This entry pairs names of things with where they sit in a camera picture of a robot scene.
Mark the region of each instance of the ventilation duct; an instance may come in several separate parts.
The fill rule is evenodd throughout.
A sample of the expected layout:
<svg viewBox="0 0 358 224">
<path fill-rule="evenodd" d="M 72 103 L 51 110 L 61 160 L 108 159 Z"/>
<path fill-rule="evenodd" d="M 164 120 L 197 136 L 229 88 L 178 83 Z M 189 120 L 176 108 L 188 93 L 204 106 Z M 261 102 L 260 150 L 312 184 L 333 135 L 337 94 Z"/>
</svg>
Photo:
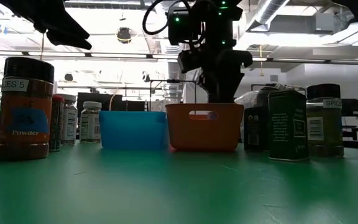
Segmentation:
<svg viewBox="0 0 358 224">
<path fill-rule="evenodd" d="M 290 0 L 261 0 L 253 18 L 248 23 L 247 30 L 261 25 L 268 25 L 277 15 L 278 10 L 284 7 Z"/>
</svg>

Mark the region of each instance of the green canister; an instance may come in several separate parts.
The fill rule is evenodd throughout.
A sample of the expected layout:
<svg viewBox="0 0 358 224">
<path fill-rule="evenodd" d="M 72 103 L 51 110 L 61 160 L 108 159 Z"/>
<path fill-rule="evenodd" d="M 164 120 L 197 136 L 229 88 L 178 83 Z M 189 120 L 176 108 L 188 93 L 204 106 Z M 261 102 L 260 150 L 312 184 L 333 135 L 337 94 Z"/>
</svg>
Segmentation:
<svg viewBox="0 0 358 224">
<path fill-rule="evenodd" d="M 306 136 L 306 97 L 295 90 L 268 96 L 270 158 L 298 162 L 309 158 Z"/>
<path fill-rule="evenodd" d="M 306 97 L 310 155 L 343 157 L 341 87 L 337 84 L 309 86 Z"/>
</svg>

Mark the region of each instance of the orange basket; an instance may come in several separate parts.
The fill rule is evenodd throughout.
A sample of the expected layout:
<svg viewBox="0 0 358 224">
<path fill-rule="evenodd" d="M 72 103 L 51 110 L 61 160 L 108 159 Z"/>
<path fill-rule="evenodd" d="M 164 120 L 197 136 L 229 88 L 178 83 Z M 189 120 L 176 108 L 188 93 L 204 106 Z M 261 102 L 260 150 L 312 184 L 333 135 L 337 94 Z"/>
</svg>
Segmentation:
<svg viewBox="0 0 358 224">
<path fill-rule="evenodd" d="M 244 107 L 232 103 L 167 105 L 170 143 L 177 151 L 230 152 L 238 144 Z M 190 114 L 210 111 L 207 116 Z"/>
</svg>

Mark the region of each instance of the white lid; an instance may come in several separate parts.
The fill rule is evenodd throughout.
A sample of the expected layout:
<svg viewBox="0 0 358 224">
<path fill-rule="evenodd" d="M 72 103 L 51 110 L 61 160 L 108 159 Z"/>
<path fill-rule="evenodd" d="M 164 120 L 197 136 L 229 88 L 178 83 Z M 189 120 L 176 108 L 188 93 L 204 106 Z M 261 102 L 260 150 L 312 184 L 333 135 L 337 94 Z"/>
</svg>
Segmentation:
<svg viewBox="0 0 358 224">
<path fill-rule="evenodd" d="M 99 102 L 93 102 L 93 101 L 86 101 L 84 102 L 84 108 L 89 108 L 89 107 L 94 107 L 94 108 L 102 108 L 102 104 Z"/>
<path fill-rule="evenodd" d="M 76 97 L 74 95 L 69 95 L 69 94 L 56 94 L 58 96 L 63 97 L 63 99 L 68 100 L 68 101 L 76 101 Z"/>
</svg>

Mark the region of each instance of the green tabletop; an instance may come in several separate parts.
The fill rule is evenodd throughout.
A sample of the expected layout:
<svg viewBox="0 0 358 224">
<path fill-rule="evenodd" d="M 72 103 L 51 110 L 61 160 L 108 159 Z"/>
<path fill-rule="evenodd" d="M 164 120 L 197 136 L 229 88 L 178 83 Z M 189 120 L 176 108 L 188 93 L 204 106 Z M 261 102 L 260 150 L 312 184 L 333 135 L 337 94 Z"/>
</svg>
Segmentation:
<svg viewBox="0 0 358 224">
<path fill-rule="evenodd" d="M 77 143 L 0 162 L 0 223 L 358 224 L 358 149 L 345 154 L 290 163 Z"/>
</svg>

